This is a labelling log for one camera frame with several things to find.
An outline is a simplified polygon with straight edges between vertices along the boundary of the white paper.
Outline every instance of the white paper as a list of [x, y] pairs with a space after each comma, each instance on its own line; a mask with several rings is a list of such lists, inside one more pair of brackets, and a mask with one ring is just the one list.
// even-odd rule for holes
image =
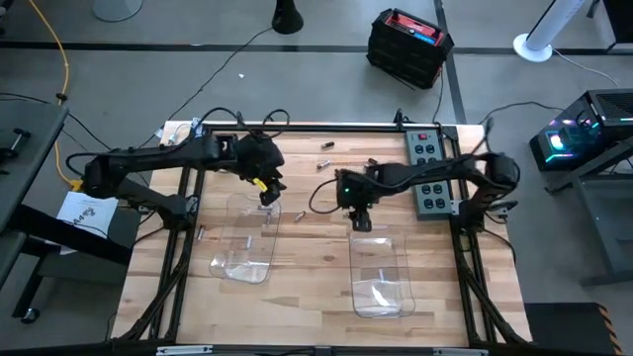
[[[57, 213], [57, 219], [74, 224], [97, 236], [108, 238], [104, 232], [108, 232], [118, 203], [119, 201], [115, 198], [96, 199], [83, 193], [68, 192], [61, 209], [59, 209], [59, 213]], [[66, 246], [61, 246], [59, 250], [61, 255], [72, 252], [75, 251]]]

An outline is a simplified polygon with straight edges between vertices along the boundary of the butcher block tabletop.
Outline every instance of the butcher block tabletop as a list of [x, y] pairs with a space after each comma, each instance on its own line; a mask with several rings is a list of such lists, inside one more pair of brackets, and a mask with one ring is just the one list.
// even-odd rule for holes
[[[168, 122], [163, 141], [182, 122]], [[462, 152], [481, 139], [480, 126], [457, 126]], [[183, 139], [187, 130], [179, 132]], [[335, 146], [320, 146], [334, 141]], [[415, 311], [400, 318], [358, 316], [352, 306], [348, 233], [350, 220], [341, 210], [318, 215], [308, 208], [315, 187], [334, 177], [337, 168], [363, 169], [368, 158], [408, 163], [402, 133], [286, 132], [275, 138], [286, 164], [280, 168], [288, 189], [282, 207], [278, 238], [268, 279], [261, 284], [215, 278], [209, 265], [219, 250], [226, 200], [236, 193], [258, 190], [232, 174], [207, 172], [198, 224], [207, 230], [194, 242], [178, 343], [337, 346], [468, 346], [450, 228], [446, 222], [419, 222], [411, 191], [381, 199], [370, 210], [374, 225], [407, 236], [407, 260]], [[334, 164], [317, 170], [319, 162]], [[154, 171], [150, 187], [175, 194], [182, 169]], [[193, 190], [195, 171], [190, 190]], [[470, 186], [470, 194], [475, 188]], [[315, 205], [335, 206], [335, 184], [318, 193]], [[300, 222], [295, 216], [307, 214]], [[138, 231], [141, 236], [162, 225], [156, 215]], [[487, 228], [507, 238], [504, 225]], [[168, 231], [139, 242], [134, 250], [112, 337], [125, 333], [156, 294]], [[479, 234], [488, 290], [505, 319], [523, 338], [531, 340], [511, 251], [502, 241]], [[176, 251], [176, 260], [180, 249]], [[481, 309], [471, 293], [478, 331], [484, 336]], [[171, 299], [166, 303], [161, 332], [167, 328]]]

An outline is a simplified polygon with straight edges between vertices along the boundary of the concrete floor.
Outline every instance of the concrete floor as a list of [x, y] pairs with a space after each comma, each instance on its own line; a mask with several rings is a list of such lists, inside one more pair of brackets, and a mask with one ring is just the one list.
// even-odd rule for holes
[[[514, 36], [528, 32], [549, 0], [444, 0], [449, 32], [457, 47], [510, 48]], [[39, 1], [59, 36], [68, 43], [241, 45], [270, 26], [273, 0], [145, 1], [133, 18], [102, 23], [79, 0]], [[290, 36], [274, 32], [255, 45], [366, 45], [377, 14], [398, 7], [436, 22], [432, 0], [297, 0], [306, 20]], [[583, 9], [556, 39], [560, 48], [596, 48], [597, 31]], [[27, 2], [17, 2], [4, 24], [6, 40], [50, 41]], [[68, 52], [71, 112], [111, 146], [143, 142], [193, 94], [230, 55], [229, 52], [81, 51]], [[584, 65], [607, 72], [621, 87], [633, 86], [633, 56], [575, 56]], [[55, 50], [0, 49], [0, 92], [52, 101], [62, 80]], [[445, 81], [438, 119], [455, 123], [451, 89], [459, 90], [466, 122], [475, 124], [493, 108], [534, 100], [567, 107], [587, 89], [611, 83], [571, 66], [561, 58], [532, 64], [514, 55], [455, 55], [459, 88]], [[362, 52], [277, 52], [238, 54], [211, 85], [175, 119], [188, 120], [216, 105], [241, 110], [248, 120], [285, 108], [295, 121], [390, 122], [397, 108], [414, 121], [430, 122], [439, 85], [411, 91], [372, 68]], [[547, 195], [528, 140], [555, 113], [520, 107], [496, 116], [492, 147], [514, 157], [522, 169], [512, 198], [519, 206], [508, 224], [517, 252], [518, 275], [527, 303], [599, 302], [610, 310], [625, 351], [633, 352], [633, 283], [582, 288], [582, 277], [599, 273], [601, 264], [584, 211], [572, 194]], [[90, 150], [101, 147], [75, 123], [65, 128]], [[81, 150], [60, 137], [62, 156]], [[51, 157], [31, 189], [27, 203], [56, 214], [65, 186]], [[9, 317], [33, 267], [21, 258], [0, 292], [0, 349], [102, 340], [122, 286], [45, 280], [36, 298], [40, 320], [22, 325]]]

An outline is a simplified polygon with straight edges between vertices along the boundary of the battery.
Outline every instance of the battery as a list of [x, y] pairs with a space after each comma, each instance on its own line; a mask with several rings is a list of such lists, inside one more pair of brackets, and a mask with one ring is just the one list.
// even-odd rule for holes
[[400, 9], [383, 11], [372, 24], [367, 59], [421, 89], [433, 87], [453, 48], [450, 35]]

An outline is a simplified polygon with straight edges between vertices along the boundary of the black metal frame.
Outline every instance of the black metal frame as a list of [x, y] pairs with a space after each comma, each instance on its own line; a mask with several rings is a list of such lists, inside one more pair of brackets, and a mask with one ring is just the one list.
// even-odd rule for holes
[[[409, 123], [394, 123], [387, 125], [354, 125], [354, 124], [341, 124], [341, 125], [294, 125], [283, 126], [281, 123], [272, 123], [267, 125], [267, 130], [283, 129], [285, 132], [326, 132], [326, 133], [403, 133], [406, 130], [414, 130], [420, 128], [436, 128], [438, 131], [446, 131], [447, 136], [457, 138], [457, 131], [454, 127], [438, 127], [430, 125], [418, 125]], [[257, 125], [249, 125], [250, 129], [256, 128]], [[244, 128], [236, 128], [235, 124], [218, 124], [218, 125], [206, 125], [206, 128], [213, 130], [214, 132], [230, 131], [238, 132], [243, 131]], [[460, 154], [459, 144], [456, 139], [451, 139], [451, 148], [454, 155]], [[194, 195], [201, 196], [203, 184], [204, 184], [204, 171], [198, 172], [198, 177], [194, 187]], [[185, 194], [187, 190], [187, 184], [189, 181], [190, 170], [183, 169], [183, 173], [180, 179], [179, 194]], [[463, 199], [468, 196], [465, 182], [460, 182], [460, 194]], [[195, 219], [197, 218], [198, 211], [195, 212]], [[511, 326], [505, 322], [500, 312], [494, 306], [493, 302], [488, 298], [488, 292], [486, 290], [486, 283], [484, 278], [483, 264], [481, 260], [481, 254], [479, 252], [479, 245], [477, 244], [477, 238], [474, 234], [469, 234], [469, 242], [471, 243], [471, 254], [473, 258], [473, 269], [468, 266], [464, 257], [464, 251], [461, 247], [461, 231], [455, 224], [453, 219], [449, 220], [451, 226], [451, 237], [453, 241], [453, 250], [455, 252], [456, 268], [458, 272], [458, 281], [460, 287], [460, 294], [462, 298], [462, 305], [464, 310], [464, 319], [466, 324], [466, 332], [469, 341], [469, 347], [474, 349], [487, 349], [494, 350], [500, 354], [534, 354], [535, 352], [541, 352], [543, 354], [571, 354], [565, 351], [553, 351], [536, 349], [533, 345], [524, 343], [522, 339], [516, 335]], [[189, 268], [189, 261], [191, 258], [191, 252], [194, 240], [193, 227], [186, 231], [184, 245], [182, 253], [179, 257], [179, 261], [176, 266], [171, 269], [171, 261], [173, 260], [177, 233], [170, 232], [169, 239], [167, 241], [167, 247], [165, 249], [165, 261], [163, 262], [163, 269], [161, 278], [159, 281], [159, 288], [154, 300], [149, 304], [142, 316], [136, 321], [130, 331], [126, 332], [119, 338], [111, 339], [106, 342], [97, 344], [86, 345], [71, 345], [60, 346], [52, 348], [35, 348], [25, 350], [12, 350], [7, 351], [5, 354], [29, 354], [29, 355], [69, 355], [72, 353], [81, 353], [87, 355], [100, 355], [100, 354], [155, 354], [156, 348], [159, 346], [173, 346], [176, 345], [176, 336], [178, 332], [178, 325], [180, 323], [180, 314], [182, 311], [182, 304], [184, 300], [184, 290], [187, 283], [187, 272]], [[167, 296], [176, 288], [174, 303], [171, 311], [171, 317], [169, 319], [169, 326], [164, 337], [159, 338], [159, 326], [161, 316], [164, 309], [164, 302]], [[475, 319], [473, 314], [473, 306], [470, 298], [470, 291], [472, 291], [479, 299], [482, 306], [482, 310], [485, 315], [485, 333], [486, 341], [483, 341], [479, 336]], [[140, 340], [145, 330], [151, 325], [149, 339]], [[499, 333], [503, 335], [508, 345], [502, 345], [496, 343], [495, 332], [498, 329]], [[249, 352], [289, 352], [297, 351], [298, 349], [308, 349], [314, 351], [315, 355], [327, 354], [327, 355], [368, 355], [368, 354], [390, 354], [390, 355], [412, 355], [412, 354], [432, 354], [437, 349], [430, 347], [316, 347], [314, 345], [301, 346], [270, 346], [270, 345], [209, 345], [213, 347], [214, 353], [249, 353]]]

